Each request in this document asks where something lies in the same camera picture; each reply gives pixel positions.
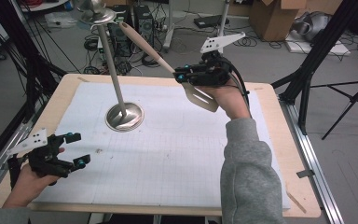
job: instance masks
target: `round metal base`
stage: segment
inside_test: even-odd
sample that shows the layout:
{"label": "round metal base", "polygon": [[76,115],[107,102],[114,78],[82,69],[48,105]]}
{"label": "round metal base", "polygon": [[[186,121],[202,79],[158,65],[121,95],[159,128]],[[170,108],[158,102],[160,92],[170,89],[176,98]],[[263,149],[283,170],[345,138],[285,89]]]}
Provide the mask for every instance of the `round metal base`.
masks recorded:
{"label": "round metal base", "polygon": [[114,105],[106,113],[105,121],[107,126],[117,132],[129,132],[136,129],[144,121],[145,112],[134,103],[124,103],[127,116],[123,117],[119,105]]}

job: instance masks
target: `gray sweatshirt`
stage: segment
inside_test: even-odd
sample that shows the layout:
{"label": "gray sweatshirt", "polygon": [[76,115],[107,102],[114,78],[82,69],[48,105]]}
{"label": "gray sweatshirt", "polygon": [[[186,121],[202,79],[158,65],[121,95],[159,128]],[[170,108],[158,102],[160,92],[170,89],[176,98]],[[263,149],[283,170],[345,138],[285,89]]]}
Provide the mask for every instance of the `gray sweatshirt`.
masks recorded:
{"label": "gray sweatshirt", "polygon": [[[253,119],[227,125],[225,162],[220,178],[223,223],[285,223],[280,179],[271,167],[271,151],[258,140]],[[29,209],[0,209],[0,223],[26,224]]]}

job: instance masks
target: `hand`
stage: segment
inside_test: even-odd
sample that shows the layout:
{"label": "hand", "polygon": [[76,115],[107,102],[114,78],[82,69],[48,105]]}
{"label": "hand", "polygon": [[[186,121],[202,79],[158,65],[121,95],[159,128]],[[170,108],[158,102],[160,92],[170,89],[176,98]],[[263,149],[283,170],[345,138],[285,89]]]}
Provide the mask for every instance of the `hand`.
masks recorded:
{"label": "hand", "polygon": [[26,207],[28,203],[39,196],[43,189],[58,179],[60,178],[55,175],[40,177],[31,170],[29,164],[25,164],[21,169],[16,185],[2,208]]}
{"label": "hand", "polygon": [[201,91],[214,97],[216,102],[226,111],[231,119],[250,118],[251,114],[243,100],[240,90],[236,88],[235,82],[230,79],[226,86],[222,87],[197,87]]}

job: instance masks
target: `black tripod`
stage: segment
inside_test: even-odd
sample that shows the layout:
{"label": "black tripod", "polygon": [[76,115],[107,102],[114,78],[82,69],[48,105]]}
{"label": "black tripod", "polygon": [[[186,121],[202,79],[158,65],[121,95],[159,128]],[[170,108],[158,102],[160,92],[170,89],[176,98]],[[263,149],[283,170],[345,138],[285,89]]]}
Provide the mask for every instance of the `black tripod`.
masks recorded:
{"label": "black tripod", "polygon": [[348,113],[348,111],[350,111],[350,109],[354,106],[354,104],[356,104],[358,102],[358,92],[356,92],[356,94],[351,96],[351,95],[347,94],[346,92],[343,92],[343,91],[335,88],[335,86],[351,85],[351,84],[358,84],[358,81],[311,86],[311,88],[328,87],[328,88],[332,89],[333,91],[337,91],[338,93],[341,93],[342,95],[348,97],[350,99],[350,103],[351,103],[347,107],[347,109],[339,116],[338,120],[333,124],[333,126],[322,137],[323,140],[327,137],[327,135],[329,135],[331,133],[331,131],[333,131],[333,129],[338,125],[338,123],[342,120],[342,118],[344,118],[344,116]]}

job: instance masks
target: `gray floor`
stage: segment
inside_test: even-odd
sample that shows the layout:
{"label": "gray floor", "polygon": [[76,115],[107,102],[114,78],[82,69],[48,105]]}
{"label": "gray floor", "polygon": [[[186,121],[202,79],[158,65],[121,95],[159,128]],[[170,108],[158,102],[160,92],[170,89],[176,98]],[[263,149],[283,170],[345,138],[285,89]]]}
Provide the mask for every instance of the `gray floor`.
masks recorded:
{"label": "gray floor", "polygon": [[[196,16],[188,14],[178,25],[196,28],[191,22]],[[245,18],[230,18],[228,28],[244,27]],[[255,35],[251,28],[235,30]],[[74,27],[70,29],[53,29],[50,33],[63,51],[79,68],[85,64],[86,50],[83,48],[84,36],[90,31]],[[172,49],[163,53],[164,59],[172,66],[183,66],[186,63],[197,63],[200,60],[198,50],[207,36],[213,34],[196,33],[188,30],[176,30],[173,36]],[[51,41],[47,48],[53,63],[64,70],[74,70]],[[279,49],[272,48],[269,43],[256,40],[255,47],[225,48],[225,57],[237,66],[245,81],[272,83],[285,77],[304,61],[306,55],[289,53],[282,44]],[[348,45],[348,49],[356,49],[356,44]],[[138,67],[144,77],[171,77],[162,68]],[[140,76],[132,69],[129,76]],[[312,85],[358,81],[358,51],[344,57],[341,62],[336,56],[328,56],[317,70]],[[285,87],[276,90],[283,92]],[[358,91],[358,85],[341,88],[349,94]],[[25,98],[21,83],[11,60],[0,61],[0,133],[6,128],[14,114],[22,106]],[[348,104],[348,98],[327,88],[311,89],[307,118],[307,131],[312,146],[324,170],[328,185],[333,192],[340,213],[346,223],[358,223],[358,104],[338,124],[326,140],[321,140],[324,133],[336,121]],[[33,223],[86,223],[88,214],[34,213]],[[288,223],[327,223],[322,215],[319,218],[287,218]]]}

